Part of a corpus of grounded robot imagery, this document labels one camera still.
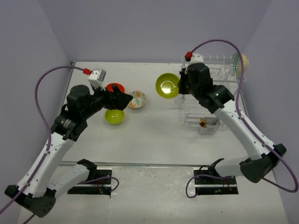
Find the green bowl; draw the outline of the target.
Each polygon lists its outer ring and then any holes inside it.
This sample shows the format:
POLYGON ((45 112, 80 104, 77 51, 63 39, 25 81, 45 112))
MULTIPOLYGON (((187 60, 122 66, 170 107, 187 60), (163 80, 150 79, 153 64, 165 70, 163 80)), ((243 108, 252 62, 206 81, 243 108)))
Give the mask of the green bowl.
POLYGON ((173 73, 164 73, 156 80, 156 92, 159 96, 171 99, 179 94, 179 77, 173 73))
POLYGON ((122 110, 106 110, 105 120, 110 125, 119 125, 123 122, 125 117, 125 112, 122 110))

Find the floral patterned white bowl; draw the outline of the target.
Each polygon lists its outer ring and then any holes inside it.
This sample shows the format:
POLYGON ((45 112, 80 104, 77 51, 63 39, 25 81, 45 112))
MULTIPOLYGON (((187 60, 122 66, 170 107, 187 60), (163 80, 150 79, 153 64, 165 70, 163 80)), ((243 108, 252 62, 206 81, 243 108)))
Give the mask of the floral patterned white bowl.
POLYGON ((133 109, 142 108, 147 102, 147 96, 140 90, 131 91, 129 93, 133 99, 129 102, 128 106, 133 109))

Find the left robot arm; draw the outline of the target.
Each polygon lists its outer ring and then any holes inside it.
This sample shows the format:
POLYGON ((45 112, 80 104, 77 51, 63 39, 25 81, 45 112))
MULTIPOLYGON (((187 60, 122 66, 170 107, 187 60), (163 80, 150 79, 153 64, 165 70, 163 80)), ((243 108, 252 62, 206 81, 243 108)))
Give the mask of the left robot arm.
POLYGON ((5 194, 39 218, 46 216, 56 200, 77 184, 93 183, 97 166, 82 159, 59 180, 52 175, 67 151, 87 128, 87 120, 103 108, 124 110, 132 96, 117 86, 113 91, 95 88, 93 94, 85 85, 76 85, 67 95, 67 103, 50 128, 50 136, 37 160, 24 178, 9 185, 5 194))

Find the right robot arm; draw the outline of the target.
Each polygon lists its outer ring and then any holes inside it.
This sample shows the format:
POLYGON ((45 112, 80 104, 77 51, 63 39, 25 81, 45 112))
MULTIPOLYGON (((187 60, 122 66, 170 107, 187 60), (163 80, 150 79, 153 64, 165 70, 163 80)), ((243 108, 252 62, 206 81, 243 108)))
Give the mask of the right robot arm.
POLYGON ((209 180, 220 183, 225 176, 244 176, 258 183, 284 156, 283 144, 274 144, 265 137, 240 109, 235 106, 233 94, 223 85, 213 84, 209 68, 203 63, 192 63, 180 72, 180 94, 191 94, 199 104, 222 121, 247 152, 244 158, 218 159, 208 168, 209 180))

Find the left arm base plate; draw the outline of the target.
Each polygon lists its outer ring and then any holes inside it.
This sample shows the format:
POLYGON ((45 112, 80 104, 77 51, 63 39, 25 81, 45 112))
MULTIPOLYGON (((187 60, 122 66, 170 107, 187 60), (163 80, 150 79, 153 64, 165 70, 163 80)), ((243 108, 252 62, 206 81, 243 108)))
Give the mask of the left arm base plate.
MULTIPOLYGON (((105 176, 112 176, 112 169, 98 169, 92 179, 98 179, 105 176)), ((97 180, 88 184, 79 184, 71 188, 68 195, 106 195, 111 196, 111 179, 97 180)))

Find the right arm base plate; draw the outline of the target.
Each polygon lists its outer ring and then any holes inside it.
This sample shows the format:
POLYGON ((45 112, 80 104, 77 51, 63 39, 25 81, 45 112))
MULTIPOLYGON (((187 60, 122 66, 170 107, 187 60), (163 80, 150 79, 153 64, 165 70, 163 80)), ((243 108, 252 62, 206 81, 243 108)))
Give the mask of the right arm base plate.
POLYGON ((196 177, 194 179, 197 195, 238 195, 236 178, 214 179, 210 177, 196 177))

